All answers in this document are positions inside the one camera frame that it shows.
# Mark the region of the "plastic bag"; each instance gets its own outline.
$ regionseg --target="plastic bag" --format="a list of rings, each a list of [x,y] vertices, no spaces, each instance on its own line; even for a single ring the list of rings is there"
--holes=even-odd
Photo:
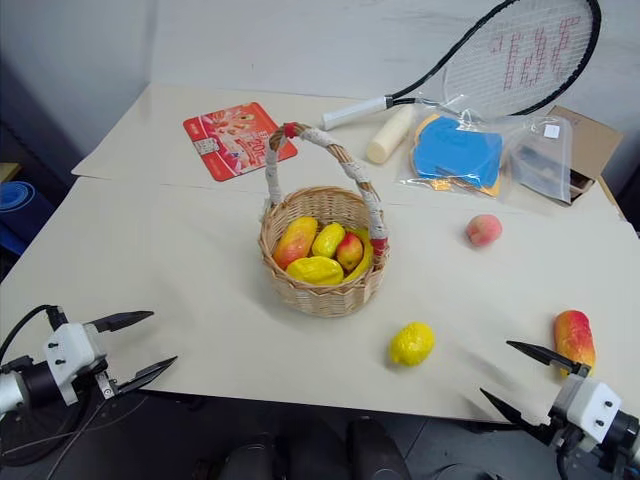
[[[531,117],[509,148],[513,179],[530,189],[571,203],[573,130],[560,117]]]
[[[569,121],[549,116],[483,120],[469,109],[456,113],[455,103],[416,105],[400,183],[503,198],[515,180],[570,203]]]
[[[409,159],[398,180],[437,191],[465,191],[502,196],[509,182],[506,138],[521,121],[483,121],[469,110],[456,114],[443,107],[416,105],[414,128],[408,136]]]

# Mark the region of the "tennis racket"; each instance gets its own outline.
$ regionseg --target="tennis racket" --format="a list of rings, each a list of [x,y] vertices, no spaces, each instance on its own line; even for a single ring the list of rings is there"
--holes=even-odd
[[[322,116],[329,130],[396,105],[440,102],[405,98],[446,66],[446,103],[464,96],[481,117],[524,115],[564,92],[598,42],[597,0],[507,0],[482,17],[422,78],[391,95]]]

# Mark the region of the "wicker basket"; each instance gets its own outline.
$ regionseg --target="wicker basket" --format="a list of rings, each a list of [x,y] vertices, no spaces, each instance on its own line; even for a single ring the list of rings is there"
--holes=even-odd
[[[326,148],[338,159],[345,173],[356,181],[361,196],[338,187],[314,187],[298,190],[282,200],[277,177],[277,151],[287,137],[294,136]],[[357,310],[378,290],[389,250],[380,199],[363,167],[328,134],[299,123],[285,124],[273,133],[269,139],[266,164],[271,203],[262,220],[259,243],[273,287],[286,304],[311,315],[340,317]],[[314,217],[320,227],[338,222],[346,227],[368,228],[374,250],[372,267],[349,283],[332,286],[312,285],[287,275],[271,254],[289,224],[301,216]]]

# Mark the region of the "peach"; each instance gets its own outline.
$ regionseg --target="peach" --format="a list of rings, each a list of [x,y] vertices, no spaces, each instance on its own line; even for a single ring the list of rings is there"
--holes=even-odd
[[[362,241],[355,233],[351,232],[344,236],[344,239],[336,249],[336,258],[347,272],[358,266],[363,254]]]
[[[467,225],[469,241],[476,247],[484,247],[502,235],[502,224],[495,215],[478,215]]]
[[[554,325],[556,352],[574,362],[596,365],[596,350],[589,318],[578,310],[567,310],[556,317]]]

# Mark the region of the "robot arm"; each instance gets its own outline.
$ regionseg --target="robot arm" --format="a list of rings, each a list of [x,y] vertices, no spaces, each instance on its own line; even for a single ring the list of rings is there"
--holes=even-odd
[[[565,459],[575,448],[596,455],[598,466],[610,472],[614,479],[623,478],[627,467],[640,468],[638,418],[620,410],[622,400],[606,384],[587,378],[591,367],[545,347],[507,343],[539,362],[570,372],[549,411],[549,425],[529,424],[514,407],[480,389],[507,420],[557,449],[558,471],[563,479],[567,478]]]
[[[0,367],[0,418],[8,411],[37,408],[60,398],[72,405],[78,401],[77,393],[94,382],[105,398],[128,393],[153,381],[177,358],[151,365],[139,371],[130,382],[117,386],[107,373],[107,352],[100,333],[129,327],[153,312],[119,313],[79,324],[68,323],[60,307],[47,305],[39,309],[46,311],[54,330],[43,345],[46,360],[34,365],[33,359],[23,356]],[[7,337],[0,350],[2,354],[25,323],[23,319]]]

